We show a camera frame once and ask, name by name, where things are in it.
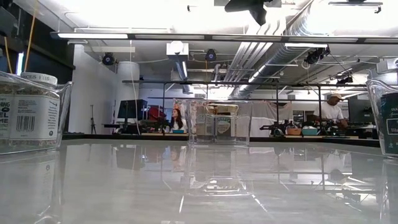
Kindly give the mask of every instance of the white cap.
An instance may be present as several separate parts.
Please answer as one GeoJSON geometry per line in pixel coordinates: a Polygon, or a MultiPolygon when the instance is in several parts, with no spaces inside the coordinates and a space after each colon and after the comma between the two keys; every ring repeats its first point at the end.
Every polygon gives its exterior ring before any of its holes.
{"type": "Polygon", "coordinates": [[[330,95],[330,97],[337,97],[339,100],[344,100],[343,97],[338,93],[334,93],[334,94],[330,95]]]}
{"type": "Polygon", "coordinates": [[[26,80],[30,80],[32,82],[40,83],[40,84],[50,84],[56,86],[58,84],[58,78],[55,78],[51,75],[35,73],[35,72],[22,72],[21,78],[25,78],[26,80]]]}

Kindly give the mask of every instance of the woman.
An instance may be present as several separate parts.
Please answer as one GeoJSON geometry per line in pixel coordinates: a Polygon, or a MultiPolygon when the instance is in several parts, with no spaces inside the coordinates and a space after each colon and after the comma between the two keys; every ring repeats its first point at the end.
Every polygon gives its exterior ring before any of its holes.
{"type": "Polygon", "coordinates": [[[181,118],[181,111],[179,109],[174,109],[172,114],[172,131],[182,130],[187,131],[187,121],[181,118]]]}

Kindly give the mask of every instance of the man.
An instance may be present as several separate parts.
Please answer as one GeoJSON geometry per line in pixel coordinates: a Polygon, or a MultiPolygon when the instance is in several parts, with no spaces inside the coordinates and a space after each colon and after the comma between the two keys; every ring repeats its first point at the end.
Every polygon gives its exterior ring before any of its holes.
{"type": "MultiPolygon", "coordinates": [[[[330,99],[327,102],[322,103],[322,121],[340,121],[340,124],[343,128],[347,128],[348,124],[343,117],[343,113],[341,112],[341,108],[337,106],[338,102],[343,101],[344,99],[340,94],[334,93],[330,96],[330,99]]],[[[316,110],[313,113],[319,121],[319,106],[317,106],[316,110]]]]}

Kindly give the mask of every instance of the white shirt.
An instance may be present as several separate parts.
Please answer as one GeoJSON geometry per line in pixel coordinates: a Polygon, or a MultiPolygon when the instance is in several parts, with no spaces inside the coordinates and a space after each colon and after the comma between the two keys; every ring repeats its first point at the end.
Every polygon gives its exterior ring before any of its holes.
{"type": "MultiPolygon", "coordinates": [[[[313,112],[315,116],[319,116],[319,106],[313,112]]],[[[341,108],[337,105],[332,106],[328,102],[322,103],[322,118],[341,120],[344,119],[341,108]]]]}
{"type": "Polygon", "coordinates": [[[183,130],[185,132],[187,130],[187,121],[185,119],[181,119],[181,121],[182,121],[182,127],[178,128],[178,123],[174,122],[172,131],[173,130],[183,130]]]}

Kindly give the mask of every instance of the glossy table surface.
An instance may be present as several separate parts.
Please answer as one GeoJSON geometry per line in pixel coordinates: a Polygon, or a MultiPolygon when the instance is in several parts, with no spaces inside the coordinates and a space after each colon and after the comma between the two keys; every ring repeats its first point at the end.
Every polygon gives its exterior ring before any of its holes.
{"type": "Polygon", "coordinates": [[[380,149],[64,141],[0,157],[0,223],[398,223],[380,149]]]}

